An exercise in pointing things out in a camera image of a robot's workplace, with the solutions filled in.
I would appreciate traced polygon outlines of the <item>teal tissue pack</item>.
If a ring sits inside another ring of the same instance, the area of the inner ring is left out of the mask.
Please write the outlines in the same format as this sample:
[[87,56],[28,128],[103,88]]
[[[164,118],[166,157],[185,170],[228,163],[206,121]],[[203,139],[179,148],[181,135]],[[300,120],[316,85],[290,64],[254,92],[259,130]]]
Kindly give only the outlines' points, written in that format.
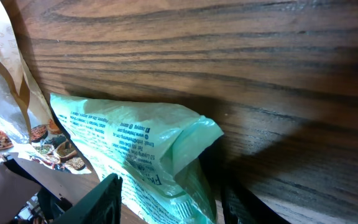
[[51,94],[50,105],[100,180],[122,178],[122,201],[147,223],[215,223],[199,155],[223,135],[177,104]]

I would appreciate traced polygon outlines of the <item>brown snack packet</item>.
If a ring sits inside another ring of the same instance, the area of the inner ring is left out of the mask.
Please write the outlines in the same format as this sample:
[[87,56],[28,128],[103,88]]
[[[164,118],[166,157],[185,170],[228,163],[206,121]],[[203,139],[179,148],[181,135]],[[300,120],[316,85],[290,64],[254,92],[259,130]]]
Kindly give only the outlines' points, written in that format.
[[0,1],[0,152],[49,169],[88,174],[83,159],[53,120],[25,63],[11,20]]

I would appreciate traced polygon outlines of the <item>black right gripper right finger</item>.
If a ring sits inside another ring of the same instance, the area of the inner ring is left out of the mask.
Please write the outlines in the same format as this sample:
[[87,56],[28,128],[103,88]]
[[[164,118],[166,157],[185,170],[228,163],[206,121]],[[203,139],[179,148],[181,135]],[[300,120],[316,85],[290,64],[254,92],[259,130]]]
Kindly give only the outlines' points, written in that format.
[[221,186],[225,224],[290,224],[236,181]]

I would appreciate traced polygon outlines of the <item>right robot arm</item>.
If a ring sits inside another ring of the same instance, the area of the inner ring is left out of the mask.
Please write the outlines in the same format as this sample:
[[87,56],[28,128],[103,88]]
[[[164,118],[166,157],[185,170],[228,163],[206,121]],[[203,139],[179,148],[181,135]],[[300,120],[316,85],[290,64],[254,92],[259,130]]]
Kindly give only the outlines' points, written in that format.
[[[41,211],[48,220],[59,216],[60,210],[57,205],[63,205],[64,208],[70,207],[68,201],[57,199],[45,187],[42,187],[37,197]],[[221,203],[225,223],[288,224],[288,221],[235,179],[226,179],[221,183]]]

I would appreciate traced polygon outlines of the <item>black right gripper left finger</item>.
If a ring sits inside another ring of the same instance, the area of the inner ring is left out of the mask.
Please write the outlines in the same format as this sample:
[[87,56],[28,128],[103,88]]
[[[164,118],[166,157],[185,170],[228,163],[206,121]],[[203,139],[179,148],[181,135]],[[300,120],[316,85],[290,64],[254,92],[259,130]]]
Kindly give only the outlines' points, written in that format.
[[120,224],[123,179],[110,174],[53,224]]

